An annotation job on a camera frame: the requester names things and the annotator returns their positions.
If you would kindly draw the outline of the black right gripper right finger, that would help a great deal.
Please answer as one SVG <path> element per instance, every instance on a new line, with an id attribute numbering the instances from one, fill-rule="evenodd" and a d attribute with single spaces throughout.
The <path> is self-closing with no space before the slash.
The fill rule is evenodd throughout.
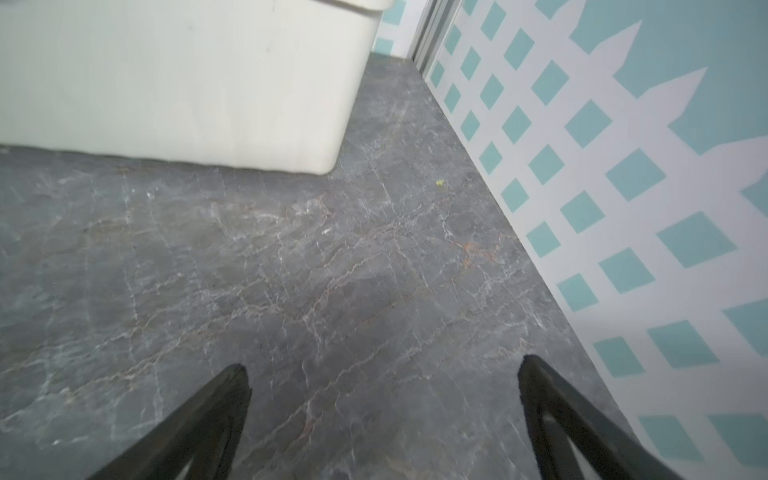
<path id="1" fill-rule="evenodd" d="M 576 452 L 602 479 L 680 477 L 541 357 L 526 355 L 517 377 L 528 435 L 543 479 L 582 479 Z"/>

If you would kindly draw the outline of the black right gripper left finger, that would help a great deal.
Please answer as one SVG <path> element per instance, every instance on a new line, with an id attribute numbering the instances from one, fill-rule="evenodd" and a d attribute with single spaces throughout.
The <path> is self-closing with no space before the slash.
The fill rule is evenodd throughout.
<path id="1" fill-rule="evenodd" d="M 226 479 L 242 436 L 252 390 L 246 368 L 231 364 L 93 479 Z"/>

